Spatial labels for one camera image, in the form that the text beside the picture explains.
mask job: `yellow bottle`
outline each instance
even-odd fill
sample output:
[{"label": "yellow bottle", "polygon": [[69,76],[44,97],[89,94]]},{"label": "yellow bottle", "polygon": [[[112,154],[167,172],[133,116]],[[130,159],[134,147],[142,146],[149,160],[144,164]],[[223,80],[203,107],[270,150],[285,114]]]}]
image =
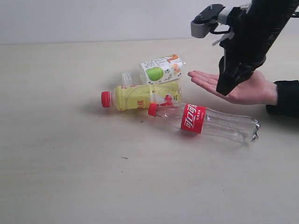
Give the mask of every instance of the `yellow bottle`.
[{"label": "yellow bottle", "polygon": [[102,92],[102,106],[114,106],[119,111],[149,108],[151,103],[181,102],[181,89],[177,81],[164,84],[117,86],[113,91]]}]

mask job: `black sleeve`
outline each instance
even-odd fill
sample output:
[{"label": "black sleeve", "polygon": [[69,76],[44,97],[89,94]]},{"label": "black sleeve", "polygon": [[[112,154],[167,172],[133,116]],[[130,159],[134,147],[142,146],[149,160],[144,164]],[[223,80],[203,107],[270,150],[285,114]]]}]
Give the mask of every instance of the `black sleeve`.
[{"label": "black sleeve", "polygon": [[278,92],[277,106],[266,105],[267,112],[273,115],[299,118],[299,81],[276,81]]}]

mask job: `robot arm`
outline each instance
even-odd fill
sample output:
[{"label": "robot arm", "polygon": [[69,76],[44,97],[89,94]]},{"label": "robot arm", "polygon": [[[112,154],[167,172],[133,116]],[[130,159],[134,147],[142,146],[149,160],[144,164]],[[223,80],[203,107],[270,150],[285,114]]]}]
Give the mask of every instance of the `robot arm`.
[{"label": "robot arm", "polygon": [[[228,95],[238,84],[248,80],[262,66],[266,54],[295,12],[299,0],[252,0],[248,7],[207,7],[191,22],[193,37],[208,33],[224,34],[220,46],[224,56],[219,62],[217,92]],[[218,24],[228,31],[216,32]]]}]

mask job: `coca-cola bottle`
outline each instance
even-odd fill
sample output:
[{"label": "coca-cola bottle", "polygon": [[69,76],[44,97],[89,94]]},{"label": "coca-cola bottle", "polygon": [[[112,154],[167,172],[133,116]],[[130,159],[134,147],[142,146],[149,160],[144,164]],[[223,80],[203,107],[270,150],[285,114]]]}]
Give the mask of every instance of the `coca-cola bottle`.
[{"label": "coca-cola bottle", "polygon": [[248,116],[221,113],[185,103],[150,104],[148,113],[165,119],[178,129],[198,134],[214,135],[242,143],[258,139],[260,124]]}]

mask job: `crushed plastic bottle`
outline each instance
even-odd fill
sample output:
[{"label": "crushed plastic bottle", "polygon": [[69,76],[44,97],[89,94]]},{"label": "crushed plastic bottle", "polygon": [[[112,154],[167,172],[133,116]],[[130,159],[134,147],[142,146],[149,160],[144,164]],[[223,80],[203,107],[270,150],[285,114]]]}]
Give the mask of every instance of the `crushed plastic bottle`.
[{"label": "crushed plastic bottle", "polygon": [[122,73],[124,86],[162,84],[182,77],[185,61],[173,54],[137,64],[131,71]]},{"label": "crushed plastic bottle", "polygon": [[185,104],[151,104],[149,115],[158,116],[178,129],[214,135],[240,143],[249,143],[258,139],[260,124],[248,116],[239,116],[217,112],[215,110]]},{"label": "crushed plastic bottle", "polygon": [[117,86],[113,91],[102,92],[102,106],[114,106],[119,111],[148,108],[151,103],[179,103],[181,89],[177,81],[160,85]]}]

